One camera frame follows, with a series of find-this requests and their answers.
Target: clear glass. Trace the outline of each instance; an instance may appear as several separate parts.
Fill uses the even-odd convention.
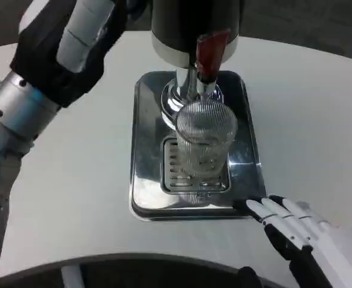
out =
[[[176,114],[178,160],[197,177],[220,173],[237,131],[234,112],[217,101],[196,101]]]

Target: drain grate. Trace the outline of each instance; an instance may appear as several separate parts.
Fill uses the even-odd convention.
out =
[[[169,193],[211,191],[225,192],[229,188],[228,165],[225,163],[221,173],[213,178],[192,177],[183,172],[178,162],[177,139],[164,141],[162,187]]]

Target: white table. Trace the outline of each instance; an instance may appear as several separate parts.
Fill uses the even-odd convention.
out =
[[[0,77],[14,50],[0,47]],[[133,87],[148,71],[173,68],[155,54],[149,32],[126,32],[105,63],[102,80],[60,112],[23,161],[0,277],[81,257],[157,253],[249,265],[296,287],[253,220],[149,223],[132,215]],[[308,201],[352,227],[352,60],[241,38],[222,69],[246,82],[268,193]]]

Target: robotic arm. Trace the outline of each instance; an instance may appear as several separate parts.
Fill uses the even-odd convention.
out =
[[[0,255],[22,157],[62,107],[99,81],[105,54],[145,4],[35,0],[23,16],[12,71],[0,82]]]
[[[333,227],[305,202],[279,196],[233,206],[262,223],[301,288],[352,287],[352,230]]]

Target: drip tray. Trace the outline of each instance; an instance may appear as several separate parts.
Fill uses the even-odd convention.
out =
[[[228,163],[213,178],[192,177],[183,172],[178,161],[177,139],[164,141],[162,189],[166,193],[223,193],[229,188]]]
[[[222,173],[207,179],[181,171],[175,131],[162,118],[161,94],[174,78],[173,72],[150,72],[135,86],[132,212],[146,221],[242,217],[232,208],[233,200],[266,196],[244,82],[230,71],[221,71],[217,78],[238,127]]]

